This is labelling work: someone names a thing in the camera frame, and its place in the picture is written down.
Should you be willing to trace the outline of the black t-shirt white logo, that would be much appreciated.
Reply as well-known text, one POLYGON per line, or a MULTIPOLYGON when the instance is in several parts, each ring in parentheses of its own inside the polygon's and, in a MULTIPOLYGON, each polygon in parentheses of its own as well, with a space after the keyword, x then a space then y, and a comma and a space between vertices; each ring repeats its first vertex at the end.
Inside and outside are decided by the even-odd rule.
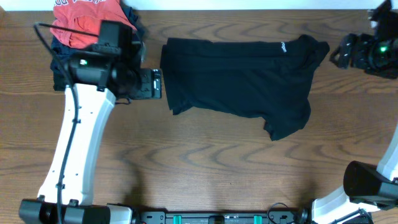
POLYGON ((170 38, 160 60, 169 108, 262 118, 278 141, 306 126, 313 76, 329 50, 309 35, 280 42, 170 38))

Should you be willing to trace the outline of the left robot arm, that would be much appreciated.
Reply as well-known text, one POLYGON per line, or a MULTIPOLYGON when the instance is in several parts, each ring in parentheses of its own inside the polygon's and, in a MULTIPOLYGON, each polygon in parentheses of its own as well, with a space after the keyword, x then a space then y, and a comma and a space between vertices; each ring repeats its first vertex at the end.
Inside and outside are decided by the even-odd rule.
POLYGON ((97 42, 66 62, 65 112, 50 170, 37 198, 24 199, 25 223, 139 223, 127 205, 95 205, 95 169, 107 120, 116 104, 162 96, 161 72, 142 68, 144 43, 130 26, 102 21, 97 42))

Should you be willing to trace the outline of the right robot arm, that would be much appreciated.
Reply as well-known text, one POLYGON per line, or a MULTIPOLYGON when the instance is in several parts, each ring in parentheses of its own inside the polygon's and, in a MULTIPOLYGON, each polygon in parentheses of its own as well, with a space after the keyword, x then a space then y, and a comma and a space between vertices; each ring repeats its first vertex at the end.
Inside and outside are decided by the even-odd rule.
POLYGON ((330 106, 347 113, 333 126, 332 116, 320 121, 332 141, 302 156, 316 174, 342 180, 300 211, 297 223, 372 223, 373 212, 397 207, 397 13, 384 1, 369 20, 374 37, 348 36, 335 51, 338 67, 365 72, 330 106))

